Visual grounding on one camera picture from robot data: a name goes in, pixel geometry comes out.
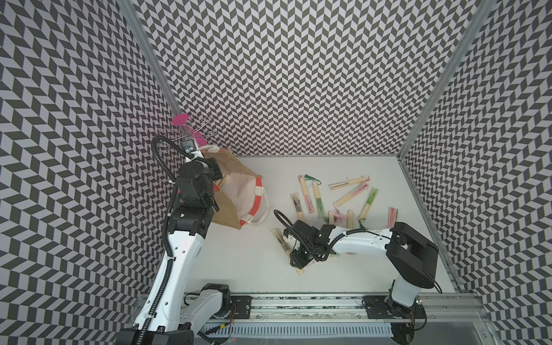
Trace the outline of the burlap red tote bag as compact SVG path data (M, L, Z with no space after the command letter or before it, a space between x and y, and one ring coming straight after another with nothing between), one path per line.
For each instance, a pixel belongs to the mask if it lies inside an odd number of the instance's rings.
M231 181L222 189L215 181L215 200L219 211L215 213L213 222L233 229L263 223L269 205L262 176L250 170L227 149L206 145L200 151L205 158L216 159L223 175L231 173Z

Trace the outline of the pink blue folding fan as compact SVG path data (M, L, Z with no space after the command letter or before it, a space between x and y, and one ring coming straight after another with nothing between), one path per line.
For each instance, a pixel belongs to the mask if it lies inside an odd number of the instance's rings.
M398 210L396 208L393 208L393 207L389 207L389 212L388 212L388 227L391 229L395 226L395 223L397 221L397 218L398 218Z

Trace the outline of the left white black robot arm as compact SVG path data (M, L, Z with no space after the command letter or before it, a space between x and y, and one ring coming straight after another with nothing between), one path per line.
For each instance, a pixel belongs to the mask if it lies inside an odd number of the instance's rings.
M229 310L227 285L207 285L188 315L181 316L185 288L215 212L214 183L221 179L214 158L185 162L171 178L173 189L161 238L165 250L147 300L132 326L119 331L116 344L192 344L207 320Z

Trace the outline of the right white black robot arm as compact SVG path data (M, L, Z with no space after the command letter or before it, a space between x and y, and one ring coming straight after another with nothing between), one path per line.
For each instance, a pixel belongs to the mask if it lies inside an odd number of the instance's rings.
M285 225L283 236L293 237L299 244L290 253L290 265L298 269L313 261L325 262L332 254L355 253L388 259L398 277L386 296L363 298L362 304L371 319L414 321L420 308L420 291L435 288L442 292L436 281L438 247L406 223L370 231L333 224L317 229L298 220L292 226Z

